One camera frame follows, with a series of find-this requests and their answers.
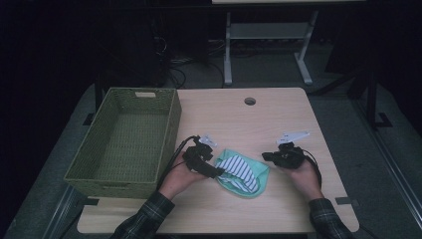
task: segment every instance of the wicker basket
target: wicker basket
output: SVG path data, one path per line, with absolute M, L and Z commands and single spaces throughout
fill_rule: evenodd
M 174 152 L 172 89 L 110 88 L 65 180 L 87 196 L 147 198 Z

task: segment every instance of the striped cloth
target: striped cloth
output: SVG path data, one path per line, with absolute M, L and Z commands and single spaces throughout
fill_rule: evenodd
M 258 190 L 257 179 L 248 163 L 240 156 L 234 155 L 217 163 L 217 167 L 225 169 L 218 178 L 230 182 L 244 192 L 254 193 Z

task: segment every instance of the table top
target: table top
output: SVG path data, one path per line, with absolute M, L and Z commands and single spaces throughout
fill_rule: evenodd
M 266 190 L 253 199 L 224 189 L 215 179 L 195 183 L 177 195 L 176 205 L 158 233 L 309 233 L 309 207 L 291 181 L 262 152 L 276 151 L 276 139 L 286 131 L 307 130 L 310 135 L 295 142 L 317 160 L 322 174 L 322 193 L 351 230 L 358 222 L 350 204 L 337 205 L 347 197 L 306 93 L 298 88 L 179 90 L 182 115 L 176 141 L 208 133 L 218 143 L 215 156 L 229 148 L 270 166 Z M 253 98 L 253 106 L 245 104 Z M 86 205 L 78 223 L 82 233 L 111 233 L 135 214 L 144 200 L 100 198 Z

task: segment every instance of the plaid sleeve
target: plaid sleeve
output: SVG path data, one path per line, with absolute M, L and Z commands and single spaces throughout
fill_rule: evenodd
M 326 198 L 310 201 L 310 220 L 319 238 L 354 238 L 344 226 L 334 210 L 331 202 Z
M 159 192 L 154 192 L 139 211 L 123 221 L 110 238 L 153 238 L 174 204 Z

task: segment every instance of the hand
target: hand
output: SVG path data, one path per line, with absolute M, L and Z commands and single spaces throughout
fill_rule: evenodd
M 319 189 L 317 182 L 317 174 L 313 166 L 307 160 L 296 169 L 287 169 L 278 167 L 293 181 L 295 188 L 305 197 L 307 202 L 314 199 L 323 198 L 323 194 Z
M 180 152 L 176 160 L 174 160 L 173 169 L 168 172 L 161 187 L 158 189 L 158 191 L 169 200 L 172 200 L 174 196 L 184 191 L 192 183 L 207 178 L 206 176 L 198 172 L 192 172 L 187 168 L 182 157 L 183 153 L 184 151 Z

